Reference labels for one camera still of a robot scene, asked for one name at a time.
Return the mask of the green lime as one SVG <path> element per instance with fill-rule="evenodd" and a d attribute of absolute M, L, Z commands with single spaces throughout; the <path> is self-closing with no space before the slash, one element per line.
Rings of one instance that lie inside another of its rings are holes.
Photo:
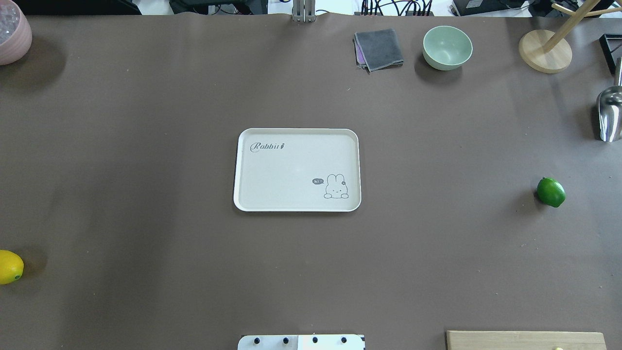
<path fill-rule="evenodd" d="M 562 184 L 550 177 L 542 177 L 536 186 L 536 195 L 540 202 L 559 208 L 566 200 L 566 191 Z"/>

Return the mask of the yellow lemon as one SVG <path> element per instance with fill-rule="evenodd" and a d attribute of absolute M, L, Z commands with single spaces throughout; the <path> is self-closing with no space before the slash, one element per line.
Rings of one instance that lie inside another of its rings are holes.
<path fill-rule="evenodd" d="M 24 261 L 14 252 L 0 250 L 0 284 L 18 281 L 24 272 Z"/>

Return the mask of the white rabbit tray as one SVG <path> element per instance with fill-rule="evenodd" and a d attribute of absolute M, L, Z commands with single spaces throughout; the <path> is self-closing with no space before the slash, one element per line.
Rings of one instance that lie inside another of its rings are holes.
<path fill-rule="evenodd" d="M 340 128 L 244 130 L 233 202 L 244 212 L 353 212 L 362 202 L 358 136 Z"/>

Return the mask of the wine glass rack tray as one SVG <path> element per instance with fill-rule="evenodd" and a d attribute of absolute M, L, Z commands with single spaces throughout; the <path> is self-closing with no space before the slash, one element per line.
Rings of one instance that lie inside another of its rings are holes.
<path fill-rule="evenodd" d="M 621 53 L 616 53 L 622 45 L 621 34 L 603 34 L 598 40 L 605 62 L 611 75 L 615 75 L 616 60 L 621 57 Z"/>

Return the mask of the grey folded cloth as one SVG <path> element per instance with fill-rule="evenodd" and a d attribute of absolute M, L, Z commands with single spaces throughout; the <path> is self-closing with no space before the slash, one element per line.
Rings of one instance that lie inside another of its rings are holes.
<path fill-rule="evenodd" d="M 369 72 L 402 66 L 404 57 L 395 29 L 355 33 L 356 66 Z"/>

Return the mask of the green bowl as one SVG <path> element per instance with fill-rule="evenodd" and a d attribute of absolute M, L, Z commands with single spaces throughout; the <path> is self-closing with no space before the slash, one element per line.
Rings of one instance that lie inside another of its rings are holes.
<path fill-rule="evenodd" d="M 423 38 L 423 56 L 434 69 L 449 71 L 461 67 L 473 54 L 473 44 L 464 31 L 452 26 L 429 29 Z"/>

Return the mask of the bamboo cutting board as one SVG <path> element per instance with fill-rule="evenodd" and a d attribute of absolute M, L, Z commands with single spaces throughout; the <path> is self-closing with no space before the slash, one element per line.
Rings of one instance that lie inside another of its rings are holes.
<path fill-rule="evenodd" d="M 449 330 L 449 350 L 606 350 L 600 332 L 470 332 Z"/>

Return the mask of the wooden mug tree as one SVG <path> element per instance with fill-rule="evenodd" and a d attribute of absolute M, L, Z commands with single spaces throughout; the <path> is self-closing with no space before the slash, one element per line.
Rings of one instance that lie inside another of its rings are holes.
<path fill-rule="evenodd" d="M 618 7 L 594 11 L 597 0 L 586 0 L 577 11 L 553 4 L 553 9 L 569 16 L 567 21 L 554 33 L 549 30 L 533 30 L 520 38 L 519 54 L 522 60 L 533 69 L 553 74 L 566 69 L 571 63 L 572 50 L 565 40 L 566 35 L 585 17 L 620 12 L 621 2 L 616 0 Z"/>

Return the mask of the metal scoop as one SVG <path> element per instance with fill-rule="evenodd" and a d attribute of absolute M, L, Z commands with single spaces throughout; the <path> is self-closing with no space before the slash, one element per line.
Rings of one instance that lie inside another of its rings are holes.
<path fill-rule="evenodd" d="M 616 60 L 614 85 L 602 91 L 597 98 L 600 137 L 605 142 L 621 139 L 622 128 L 622 58 Z"/>

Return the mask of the pink bowl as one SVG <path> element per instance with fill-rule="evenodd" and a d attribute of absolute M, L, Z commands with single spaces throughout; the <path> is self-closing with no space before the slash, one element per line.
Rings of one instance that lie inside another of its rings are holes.
<path fill-rule="evenodd" d="M 24 13 L 12 0 L 0 2 L 0 64 L 18 61 L 31 48 L 33 33 Z"/>

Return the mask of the aluminium frame post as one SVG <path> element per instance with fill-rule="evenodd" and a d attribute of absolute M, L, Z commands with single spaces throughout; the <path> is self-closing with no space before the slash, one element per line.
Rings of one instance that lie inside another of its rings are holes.
<path fill-rule="evenodd" d="M 315 22 L 315 0 L 292 0 L 293 22 Z"/>

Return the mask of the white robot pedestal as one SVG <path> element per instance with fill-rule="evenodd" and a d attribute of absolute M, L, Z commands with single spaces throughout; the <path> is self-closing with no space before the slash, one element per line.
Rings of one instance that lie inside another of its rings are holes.
<path fill-rule="evenodd" d="M 364 350 L 359 334 L 263 334 L 243 336 L 238 350 Z"/>

